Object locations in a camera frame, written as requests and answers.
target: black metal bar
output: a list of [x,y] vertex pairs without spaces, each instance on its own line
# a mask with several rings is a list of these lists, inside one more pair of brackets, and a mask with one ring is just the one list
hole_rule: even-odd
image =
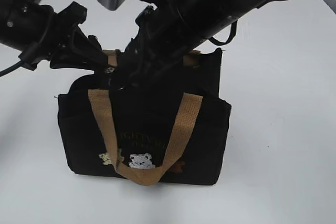
[[26,0],[0,0],[0,43],[23,51],[39,41],[49,12]]

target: bear embroidery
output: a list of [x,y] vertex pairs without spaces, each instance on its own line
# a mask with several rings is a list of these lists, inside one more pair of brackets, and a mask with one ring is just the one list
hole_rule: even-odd
[[151,161],[152,155],[149,153],[146,154],[131,154],[129,163],[131,168],[136,169],[154,169],[155,165],[153,165]]
[[[113,165],[112,160],[110,159],[110,156],[107,152],[99,154],[99,157],[103,160],[103,165]],[[124,161],[124,157],[121,156],[121,149],[118,149],[118,161]]]

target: white bear patch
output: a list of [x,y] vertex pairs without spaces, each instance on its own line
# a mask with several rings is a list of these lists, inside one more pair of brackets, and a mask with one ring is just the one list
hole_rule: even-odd
[[151,161],[152,155],[149,153],[146,154],[131,154],[129,163],[131,168],[136,169],[154,169],[155,165],[153,165]]

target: white surface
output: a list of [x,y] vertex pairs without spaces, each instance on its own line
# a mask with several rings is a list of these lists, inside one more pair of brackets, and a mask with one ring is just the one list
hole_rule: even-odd
[[[88,7],[82,28],[107,49],[127,45],[145,6],[127,0],[113,13],[96,0],[44,3],[60,11],[71,1]],[[336,16],[322,0],[293,0],[253,11],[238,28],[223,57],[221,97],[233,110],[213,187],[73,174],[54,96],[87,71],[45,62],[1,78],[0,223],[334,223]],[[0,54],[1,68],[17,61],[14,50]]]

